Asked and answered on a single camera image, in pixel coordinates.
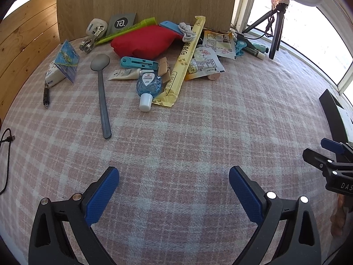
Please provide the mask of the black storage box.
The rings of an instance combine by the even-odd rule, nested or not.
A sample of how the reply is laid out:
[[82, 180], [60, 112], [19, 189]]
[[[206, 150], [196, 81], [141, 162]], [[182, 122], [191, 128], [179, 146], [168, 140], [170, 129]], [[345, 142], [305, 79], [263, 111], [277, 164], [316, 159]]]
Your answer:
[[339, 101], [326, 89], [319, 101], [327, 118], [334, 141], [352, 145], [352, 119]]

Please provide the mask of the red cloth pouch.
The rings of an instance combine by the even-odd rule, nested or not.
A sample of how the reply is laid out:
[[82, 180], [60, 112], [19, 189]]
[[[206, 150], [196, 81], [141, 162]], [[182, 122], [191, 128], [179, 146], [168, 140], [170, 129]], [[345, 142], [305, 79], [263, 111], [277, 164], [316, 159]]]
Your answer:
[[118, 36], [110, 46], [119, 57], [136, 57], [153, 60], [164, 53], [175, 40], [182, 36], [159, 25], [151, 25]]

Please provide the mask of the lime green tube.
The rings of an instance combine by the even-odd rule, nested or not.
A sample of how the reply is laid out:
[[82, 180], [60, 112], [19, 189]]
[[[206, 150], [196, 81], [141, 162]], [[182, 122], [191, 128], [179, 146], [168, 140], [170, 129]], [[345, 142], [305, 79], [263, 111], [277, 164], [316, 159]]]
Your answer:
[[126, 29], [120, 30], [118, 32], [115, 32], [113, 34], [110, 34], [104, 38], [101, 38], [100, 40], [97, 40], [94, 44], [95, 45], [101, 45], [101, 44], [105, 44], [106, 42], [109, 42], [113, 39], [115, 39], [118, 36], [122, 36], [125, 35], [129, 32], [133, 32], [134, 30], [138, 30], [147, 26], [151, 26], [151, 25], [157, 25], [156, 22], [156, 18], [155, 17], [151, 17], [151, 18], [147, 18], [147, 19], [143, 19], [142, 21], [140, 21], [139, 23], [136, 23]]

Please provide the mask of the small white cream tube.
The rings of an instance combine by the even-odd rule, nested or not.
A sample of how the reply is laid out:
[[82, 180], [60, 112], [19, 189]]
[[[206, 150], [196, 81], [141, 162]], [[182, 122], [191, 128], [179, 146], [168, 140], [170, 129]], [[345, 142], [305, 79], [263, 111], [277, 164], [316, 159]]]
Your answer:
[[117, 69], [108, 80], [137, 80], [140, 74], [140, 68]]

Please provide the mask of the black tripod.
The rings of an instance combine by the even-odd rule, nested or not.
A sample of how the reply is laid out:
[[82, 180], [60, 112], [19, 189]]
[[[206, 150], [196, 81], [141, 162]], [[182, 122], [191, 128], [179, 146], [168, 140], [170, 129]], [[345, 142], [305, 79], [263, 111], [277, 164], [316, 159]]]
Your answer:
[[270, 36], [272, 37], [271, 48], [269, 50], [269, 58], [273, 59], [275, 57], [276, 52], [279, 50], [279, 45], [281, 42], [282, 28], [284, 24], [284, 15], [288, 8], [288, 4], [279, 3], [273, 10], [268, 11], [258, 20], [256, 20], [250, 26], [247, 26], [242, 33], [248, 33], [250, 30], [255, 29], [265, 20], [267, 20], [266, 30], [264, 32], [264, 36], [266, 36], [267, 32], [270, 31]]

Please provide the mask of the blue card packet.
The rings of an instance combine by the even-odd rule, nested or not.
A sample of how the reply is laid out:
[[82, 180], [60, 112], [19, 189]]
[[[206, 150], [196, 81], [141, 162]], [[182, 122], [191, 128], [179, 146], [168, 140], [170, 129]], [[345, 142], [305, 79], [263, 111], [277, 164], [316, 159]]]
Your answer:
[[79, 61], [80, 56], [71, 43], [65, 40], [53, 62], [61, 73], [74, 84]]

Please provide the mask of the blue plastic card holder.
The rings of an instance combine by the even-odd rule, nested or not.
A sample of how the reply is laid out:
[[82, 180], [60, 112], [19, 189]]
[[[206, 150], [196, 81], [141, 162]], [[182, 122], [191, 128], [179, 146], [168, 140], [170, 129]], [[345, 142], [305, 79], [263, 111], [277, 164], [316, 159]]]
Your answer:
[[159, 25], [161, 27], [166, 28], [166, 29], [172, 30], [173, 32], [177, 33], [180, 36], [184, 35], [183, 32], [180, 30], [179, 24], [176, 24], [176, 23], [171, 22], [169, 20], [165, 20], [165, 21], [159, 23]]

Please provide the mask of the blue clothes peg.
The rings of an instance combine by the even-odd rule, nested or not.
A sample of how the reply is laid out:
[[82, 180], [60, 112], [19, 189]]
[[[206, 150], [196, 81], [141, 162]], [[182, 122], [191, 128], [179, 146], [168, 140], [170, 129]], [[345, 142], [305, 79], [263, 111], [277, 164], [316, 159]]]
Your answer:
[[235, 58], [239, 56], [243, 56], [244, 52], [243, 49], [247, 46], [246, 42], [242, 40], [237, 40], [235, 43]]

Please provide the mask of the metal eyelash curler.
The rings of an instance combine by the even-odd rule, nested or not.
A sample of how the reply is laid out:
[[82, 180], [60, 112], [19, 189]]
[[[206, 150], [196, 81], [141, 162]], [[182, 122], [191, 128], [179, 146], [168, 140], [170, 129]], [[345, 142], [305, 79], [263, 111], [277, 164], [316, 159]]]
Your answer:
[[85, 53], [89, 54], [94, 49], [94, 43], [99, 38], [101, 33], [103, 33], [103, 34], [105, 33], [105, 26], [103, 26], [103, 25], [96, 28], [96, 31], [94, 32], [92, 37], [87, 38], [84, 41], [82, 41], [79, 46], [79, 49], [81, 51], [84, 51]]

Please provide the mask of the green white lip balm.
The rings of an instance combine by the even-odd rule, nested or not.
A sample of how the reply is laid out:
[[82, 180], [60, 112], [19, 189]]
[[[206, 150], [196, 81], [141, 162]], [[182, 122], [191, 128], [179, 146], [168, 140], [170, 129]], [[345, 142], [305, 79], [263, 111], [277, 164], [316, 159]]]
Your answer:
[[245, 51], [245, 52], [247, 52], [247, 53], [249, 53], [249, 54], [251, 54], [251, 55], [253, 55], [253, 56], [257, 57], [257, 58], [259, 58], [260, 60], [264, 60], [265, 56], [266, 56], [264, 53], [258, 51], [257, 49], [252, 49], [252, 48], [249, 48], [249, 47], [243, 48], [243, 51]]

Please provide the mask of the pink small cylinder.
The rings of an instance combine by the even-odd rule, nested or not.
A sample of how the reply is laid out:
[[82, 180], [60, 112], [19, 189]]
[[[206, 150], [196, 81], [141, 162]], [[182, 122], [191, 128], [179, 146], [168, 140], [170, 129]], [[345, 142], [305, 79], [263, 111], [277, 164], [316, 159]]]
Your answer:
[[215, 81], [215, 80], [219, 79], [220, 77], [221, 77], [221, 74], [219, 72], [208, 75], [208, 79], [211, 81]]

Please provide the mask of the long yellow straw packet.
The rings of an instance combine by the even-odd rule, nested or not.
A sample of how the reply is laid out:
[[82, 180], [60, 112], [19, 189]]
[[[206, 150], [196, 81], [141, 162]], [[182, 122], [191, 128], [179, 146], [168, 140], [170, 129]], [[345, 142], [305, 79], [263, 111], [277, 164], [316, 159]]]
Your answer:
[[153, 104], [172, 107], [177, 101], [181, 86], [184, 78], [186, 77], [188, 67], [193, 58], [197, 42], [206, 21], [205, 16], [196, 16], [195, 19], [196, 21], [193, 25], [192, 32], [196, 35], [196, 37], [192, 41], [184, 43], [181, 53], [172, 69], [171, 79], [165, 86], [164, 91], [153, 99]]

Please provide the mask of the blue hand sanitizer bottle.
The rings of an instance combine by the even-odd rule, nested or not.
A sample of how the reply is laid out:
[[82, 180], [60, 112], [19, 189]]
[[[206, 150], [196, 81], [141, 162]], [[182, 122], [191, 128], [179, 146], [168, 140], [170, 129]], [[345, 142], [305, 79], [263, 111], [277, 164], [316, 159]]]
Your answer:
[[161, 92], [162, 80], [156, 71], [143, 69], [139, 72], [136, 91], [139, 96], [139, 109], [149, 112], [153, 99]]

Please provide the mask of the grey TG sachet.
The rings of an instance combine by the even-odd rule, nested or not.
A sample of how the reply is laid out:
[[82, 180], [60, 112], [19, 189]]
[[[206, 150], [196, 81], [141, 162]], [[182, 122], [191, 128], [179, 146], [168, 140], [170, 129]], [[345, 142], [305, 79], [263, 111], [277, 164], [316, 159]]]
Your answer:
[[120, 32], [124, 29], [127, 29], [128, 27], [133, 26], [135, 18], [136, 18], [136, 13], [112, 15], [109, 20], [106, 35], [109, 36], [109, 35], [115, 34], [116, 32]]

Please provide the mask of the grey long spoon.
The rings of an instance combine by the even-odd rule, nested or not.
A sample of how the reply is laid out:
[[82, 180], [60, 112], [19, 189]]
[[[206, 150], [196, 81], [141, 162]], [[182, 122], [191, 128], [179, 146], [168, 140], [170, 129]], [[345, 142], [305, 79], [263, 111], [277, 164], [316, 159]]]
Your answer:
[[111, 127], [107, 110], [107, 102], [105, 97], [105, 88], [103, 81], [103, 69], [110, 63], [110, 58], [106, 54], [97, 55], [90, 64], [92, 71], [98, 74], [98, 92], [99, 92], [99, 107], [101, 113], [102, 134], [105, 139], [111, 138]]

